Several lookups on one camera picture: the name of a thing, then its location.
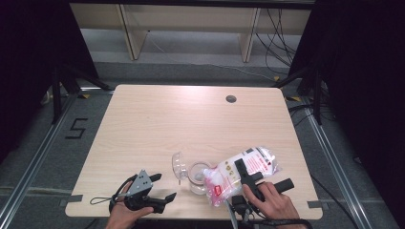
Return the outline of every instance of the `cable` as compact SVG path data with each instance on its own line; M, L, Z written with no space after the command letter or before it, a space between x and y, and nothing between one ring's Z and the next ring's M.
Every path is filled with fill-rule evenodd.
M313 113L306 115L303 117L301 120L299 120L297 123L294 124L294 127L297 127L302 121L304 121L307 117L313 115Z
M282 42L284 48L281 48L281 47L277 46L275 43L274 43L274 45L275 45L277 48L279 48L279 49L281 49L281 50L283 50L283 51L286 52L286 55L287 55L287 57L288 57L288 60L289 60L289 62L291 63L291 62L292 62L292 59L293 59L293 57L291 56L291 53L295 54L296 51L295 51L293 48L291 48L290 46L287 45L286 40L285 40L285 38L284 38L283 24L282 24L282 22L281 22L282 12L283 12L283 11L282 11L281 9L278 10L278 13L279 13L278 19L279 19L279 21L278 21L277 26L276 26L276 24L274 23L273 18L271 17L271 14L270 14L269 9L267 9L268 17L270 18L271 23L273 24L273 27L274 27L274 35L273 35L273 38L271 39L271 42L272 42L272 40L274 39L274 36L277 34L277 36L279 37L280 41Z
M87 225L84 229L89 229L91 226L93 226L93 224L95 224L98 221L98 219L93 219L89 225Z
M214 67L219 67L219 68L224 68L224 69L236 70L236 71L239 71L239 72L241 72L241 73L246 73L246 74L261 76L261 77L264 77L264 78L266 78L266 79L269 79L269 80L271 80L271 81L273 81L273 82L276 82L276 80L274 80L274 79L272 79L272 78L270 78L270 77L268 77L268 76L266 76L266 75L257 74L257 73L249 73L249 72L246 72L246 71L243 71L243 70L241 70L241 69L234 68L234 67L229 67L229 66L224 66L224 65L215 65L215 64L196 64L196 63L191 63L191 62L187 62L187 61L179 61L179 60L176 60L176 59L173 59L172 57L170 57L170 56L167 54L167 52L166 52L164 49L162 49L160 46L158 46L158 45L156 44L156 42L155 42L152 38L150 38L149 40L152 42L152 44L153 44L158 50L160 50L161 52L163 52L164 54L166 54L167 58L169 58L170 60L172 60L172 61L174 61L174 62L176 62L176 63L189 64L189 65L197 65L197 66L214 66Z
M331 122L336 122L336 118L333 116L332 118L330 118L330 117L326 117L326 116L324 116L324 113L330 113L330 114L333 114L333 112L332 111L327 111L327 112L323 112L323 113L321 113L321 116L323 117L323 118L325 118L326 120L329 120L329 121L331 121Z
M272 69L269 67L269 65L267 64L267 56L268 56L268 53L269 53L269 52L270 52L276 59L278 59L280 62L282 62L283 64L285 64L285 65L287 65L288 67L290 67L290 64L289 64L286 60L284 60L282 57L280 57L280 55L278 55L276 52L274 52L274 51L270 48L271 43L270 43L269 45L266 45L265 42L263 42L263 40L260 38L260 36L259 36L258 33L256 33L256 36L257 36L257 38L259 38L260 42L261 42L261 43L263 44L263 46L265 46L265 48L266 48L266 55L265 55L265 58L266 58L266 66L267 66L267 68L268 68L269 70L271 70L271 71L274 72L274 73L278 73L278 72L275 72L274 70L272 70Z
M285 50L286 50L286 48L280 47L279 45L277 45L276 43L273 42L273 41L274 41L274 38L276 37L276 33L274 33L274 34L273 34L273 37L271 37L271 38L270 38L270 34L268 34L267 37L268 37L268 39L270 40L270 42L271 42L275 47L277 47L279 50L282 50L282 51L285 51Z
M296 112L296 111L304 109L304 108L312 108L312 106L313 106L313 104L298 105L298 106L295 106L295 107L288 108L288 112L289 113L294 112L294 111Z
M292 113L289 117L292 119L297 112L298 112L298 110L295 110L294 113Z
M325 191L327 192L327 194L336 202L336 204L343 210L343 212L346 214L346 216L348 216L348 218L351 220L354 228L358 229L357 224L355 223L354 219L352 218L351 214L346 210L346 208L334 197L334 195L324 186L321 184L321 182L315 178L312 174L310 174L310 177L315 180L316 183L319 184L319 186Z
M252 222L252 224L263 224L267 226L283 226L283 225L305 225L307 228L312 229L312 225L306 219L266 219L259 222Z
M102 199L102 200L100 200L98 202L93 202L93 200L96 200L96 199ZM92 199L90 199L90 204L96 205L96 204L106 202L106 201L109 201L109 200L111 200L111 198L92 198Z

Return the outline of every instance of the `packaged item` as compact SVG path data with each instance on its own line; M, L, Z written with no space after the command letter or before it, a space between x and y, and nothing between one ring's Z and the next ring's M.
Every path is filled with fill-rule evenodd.
M250 148L233 156L212 169L204 169L204 185L210 203L220 206L227 198L241 193L241 177L235 161L242 158L250 175L261 172L263 177L270 177L278 171L275 156L265 147Z

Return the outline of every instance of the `person's arm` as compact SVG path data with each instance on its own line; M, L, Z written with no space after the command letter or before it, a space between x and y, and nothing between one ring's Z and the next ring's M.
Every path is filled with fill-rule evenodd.
M297 210L292 204L291 199L283 194L279 194L271 182L265 182L259 185L259 190L265 197L261 201L254 196L250 188L244 184L244 193L246 198L255 205L269 219L299 219ZM278 226L278 229L301 229L304 225L285 225Z
M128 183L123 189L122 193L126 193L131 186L131 183ZM111 211L110 217L108 218L106 229L130 229L134 227L135 222L146 215L149 215L153 212L153 207L144 207L137 211L129 210L125 204L122 202L123 198L117 200L116 205Z

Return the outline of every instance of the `gray floor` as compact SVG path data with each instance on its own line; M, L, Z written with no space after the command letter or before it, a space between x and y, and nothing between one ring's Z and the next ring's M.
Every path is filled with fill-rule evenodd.
M111 86L132 83L269 87L273 84L274 76L285 77L283 74L271 72L266 67L266 49L257 38L255 38L250 61L243 63L236 34L152 31L148 34L137 61L129 60L121 31L83 30L83 35L101 79ZM265 40L266 35L261 34L261 37ZM299 39L299 36L286 36L288 45L294 49ZM277 49L275 51L288 60L285 52ZM277 72L288 72L288 66L275 58L268 57L267 64ZM285 86L284 95L295 96L298 83L297 80ZM81 84L83 87L92 87L86 82ZM74 103L61 123L60 130L40 164L24 200L15 212L9 228L85 228L93 220L69 218L64 213L63 205L63 201L75 187L75 181L112 96L98 92L89 92L89 94L91 95L87 99L74 98ZM287 104L289 107L294 107L302 103L288 101ZM51 128L52 112L51 103L45 104L38 110L20 146L1 164L1 206L6 204L13 188L18 185L40 147L42 139ZM322 115L323 129L365 209L372 228L398 228L366 171L352 160L354 152L339 124L334 121L331 110L323 107ZM307 114L302 110L291 119L296 124L296 133L309 171L348 208L325 153L306 116ZM76 135L76 132L70 131L76 118L88 118L87 121L78 123L79 127L86 129L83 137L66 139L66 136ZM324 216L319 220L311 220L312 226L314 228L354 228L350 219L330 195L315 182L314 186L319 199L324 204ZM103 228L105 220L101 219L91 228ZM184 228L179 225L185 224L178 224L171 228ZM218 223L217 228L226 228L226 225ZM197 223L193 228L204 227Z

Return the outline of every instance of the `metal rail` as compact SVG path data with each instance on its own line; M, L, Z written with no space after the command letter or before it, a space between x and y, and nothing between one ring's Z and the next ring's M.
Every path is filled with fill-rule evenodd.
M35 179L43 161L45 160L47 153L50 151L53 142L55 140L55 137L65 120L66 113L74 104L76 97L77 97L76 94L71 94L68 96L62 108L63 113L61 114L60 118L54 124L51 125L51 128L47 132L44 140L42 141L35 155L33 156L30 165L28 166L24 175L21 177L18 184L13 189L6 204L3 206L0 212L0 228L6 229L9 227L12 218L14 217L15 213L18 210L18 207L20 206L25 195L27 194L28 189L31 186L33 180Z
M304 104L309 105L309 100L306 97L303 97L303 102ZM359 228L372 228L370 220L368 219L364 210L363 204L360 202L356 192L352 188L352 185L348 177L346 176L346 173L343 170L339 159L337 158L333 148L330 145L324 129L322 128L322 126L318 125L317 121L315 120L313 115L311 115L311 112L308 108L306 108L306 114L309 116L309 123L312 126L313 131L315 132L316 138L321 144L322 150L325 154L325 157L327 158L334 177L336 178L337 184L342 191L343 197L349 205L349 209L352 212L354 221Z

